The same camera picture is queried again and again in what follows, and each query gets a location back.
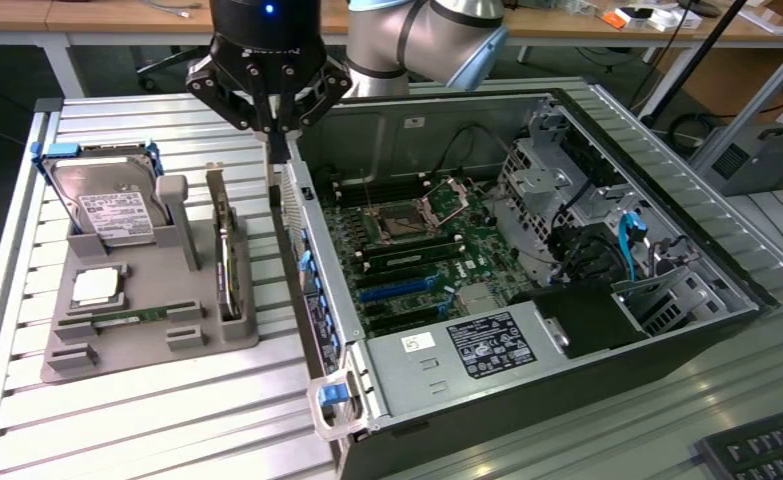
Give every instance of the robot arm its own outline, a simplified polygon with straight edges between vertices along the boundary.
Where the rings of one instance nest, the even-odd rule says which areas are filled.
[[[354,84],[327,60],[320,0],[211,0],[211,13],[210,54],[190,69],[187,89],[238,129],[280,145]],[[502,19],[500,0],[350,0],[352,94],[407,93],[407,70],[474,90],[507,37]]]

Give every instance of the hard drive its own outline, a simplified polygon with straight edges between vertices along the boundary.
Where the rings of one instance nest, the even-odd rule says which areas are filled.
[[[156,197],[162,175],[154,144],[53,144],[36,165],[64,204],[75,233],[95,233],[104,245],[154,242],[154,228],[170,224]]]

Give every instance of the aluminum profile table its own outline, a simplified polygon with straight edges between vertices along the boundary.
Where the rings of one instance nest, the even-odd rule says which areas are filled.
[[[783,410],[783,251],[714,195],[610,95],[581,79],[495,81],[563,88],[781,299],[773,317],[662,381],[394,476],[701,479],[702,436]],[[435,90],[435,87],[415,88]],[[67,218],[24,157],[0,244],[0,479],[331,479],[312,433],[307,370],[271,237],[263,150],[187,95],[67,101],[36,114],[29,141],[154,138],[168,172],[187,175],[190,215],[210,215],[207,162],[250,219],[262,341],[254,349],[59,386],[39,380]]]

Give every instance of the black keyboard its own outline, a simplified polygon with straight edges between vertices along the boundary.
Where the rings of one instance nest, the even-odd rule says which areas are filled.
[[[783,412],[707,436],[697,448],[721,480],[783,480]]]

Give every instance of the floor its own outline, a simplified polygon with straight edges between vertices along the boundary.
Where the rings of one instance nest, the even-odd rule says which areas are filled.
[[[147,60],[154,61],[166,57],[170,51],[167,47],[144,47],[142,53]],[[639,59],[642,53],[641,50],[614,53],[602,48],[537,48],[529,64],[521,65],[515,61],[518,49],[508,48],[495,66],[492,78],[583,76],[589,81],[601,83],[621,101],[627,102],[649,69]],[[75,47],[73,56],[92,96],[146,93],[138,85],[130,48]],[[610,69],[590,60],[615,66]],[[154,75],[159,90],[163,93],[183,92],[184,74],[184,69],[175,67]],[[36,99],[59,96],[61,91],[41,50],[0,46],[0,235],[29,127],[28,109]],[[681,94],[659,125],[666,125],[669,119],[681,113],[701,110],[697,102]]]

